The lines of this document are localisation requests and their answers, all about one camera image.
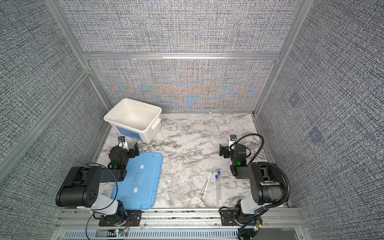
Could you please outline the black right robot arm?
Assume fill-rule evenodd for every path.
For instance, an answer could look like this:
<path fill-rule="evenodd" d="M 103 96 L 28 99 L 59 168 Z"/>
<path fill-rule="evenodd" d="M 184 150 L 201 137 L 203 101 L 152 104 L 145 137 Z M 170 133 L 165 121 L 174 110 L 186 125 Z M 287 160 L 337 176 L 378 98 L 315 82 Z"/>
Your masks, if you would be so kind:
<path fill-rule="evenodd" d="M 251 156 L 248 147 L 237 144 L 220 145 L 219 155 L 231 160 L 230 170 L 236 179 L 249 180 L 251 193 L 239 200 L 234 207 L 234 218 L 245 224 L 270 208 L 285 203 L 290 194 L 287 176 L 275 164 L 269 162 L 247 162 Z"/>

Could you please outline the blue capped test tube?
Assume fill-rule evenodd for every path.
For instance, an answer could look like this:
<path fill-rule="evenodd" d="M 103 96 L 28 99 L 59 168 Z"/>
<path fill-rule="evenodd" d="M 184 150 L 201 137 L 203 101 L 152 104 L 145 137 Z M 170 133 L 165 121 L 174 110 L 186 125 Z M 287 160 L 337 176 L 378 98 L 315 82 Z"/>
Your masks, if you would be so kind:
<path fill-rule="evenodd" d="M 222 175 L 221 175 L 221 172 L 218 171 L 218 173 L 216 175 L 216 181 L 217 181 L 217 185 L 216 185 L 216 188 L 217 188 L 217 204 L 219 204 L 221 202 L 221 200 L 222 200 L 221 180 L 222 180 Z"/>
<path fill-rule="evenodd" d="M 218 206 L 221 201 L 221 183 L 220 183 L 220 176 L 215 175 L 215 186 L 216 186 L 216 205 Z"/>

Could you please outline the white plastic storage bin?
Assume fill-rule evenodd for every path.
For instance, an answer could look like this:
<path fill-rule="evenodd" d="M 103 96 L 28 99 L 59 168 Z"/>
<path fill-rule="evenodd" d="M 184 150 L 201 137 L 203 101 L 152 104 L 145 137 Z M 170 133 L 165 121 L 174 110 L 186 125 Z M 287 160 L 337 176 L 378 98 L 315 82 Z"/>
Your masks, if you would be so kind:
<path fill-rule="evenodd" d="M 125 98 L 104 116 L 104 120 L 122 135 L 148 144 L 161 128 L 161 113 L 160 107 Z"/>

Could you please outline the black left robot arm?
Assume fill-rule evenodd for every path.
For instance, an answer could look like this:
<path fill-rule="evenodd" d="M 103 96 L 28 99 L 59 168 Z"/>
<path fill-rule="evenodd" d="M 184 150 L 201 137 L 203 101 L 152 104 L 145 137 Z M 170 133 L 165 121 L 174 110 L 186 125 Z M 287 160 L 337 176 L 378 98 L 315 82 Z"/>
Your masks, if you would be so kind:
<path fill-rule="evenodd" d="M 56 205 L 62 208 L 84 208 L 100 216 L 100 221 L 113 226 L 127 223 L 124 204 L 117 199 L 118 183 L 127 176 L 129 160 L 140 155 L 138 144 L 131 149 L 124 145 L 113 147 L 107 166 L 87 163 L 86 167 L 72 167 L 56 195 Z M 115 183 L 112 199 L 99 193 L 101 183 Z"/>

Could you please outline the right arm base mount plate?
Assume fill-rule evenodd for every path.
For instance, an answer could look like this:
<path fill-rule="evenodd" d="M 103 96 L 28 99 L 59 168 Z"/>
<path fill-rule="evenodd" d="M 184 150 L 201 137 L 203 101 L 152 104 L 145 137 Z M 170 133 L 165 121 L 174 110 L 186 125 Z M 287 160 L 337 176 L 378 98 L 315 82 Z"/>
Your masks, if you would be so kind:
<path fill-rule="evenodd" d="M 219 210 L 219 214 L 221 216 L 222 226 L 230 227 L 230 226 L 240 226 L 236 220 L 236 212 L 233 209 L 221 209 Z"/>

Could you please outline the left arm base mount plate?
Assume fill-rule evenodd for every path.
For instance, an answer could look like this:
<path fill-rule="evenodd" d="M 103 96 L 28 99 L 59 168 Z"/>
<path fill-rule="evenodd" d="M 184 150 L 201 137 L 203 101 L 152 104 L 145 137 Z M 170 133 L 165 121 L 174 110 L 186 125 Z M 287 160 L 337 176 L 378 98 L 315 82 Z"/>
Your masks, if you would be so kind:
<path fill-rule="evenodd" d="M 101 217 L 99 227 L 138 227 L 142 218 L 142 211 L 131 210 L 126 211 L 125 217 L 118 217 L 117 215 L 109 215 Z"/>

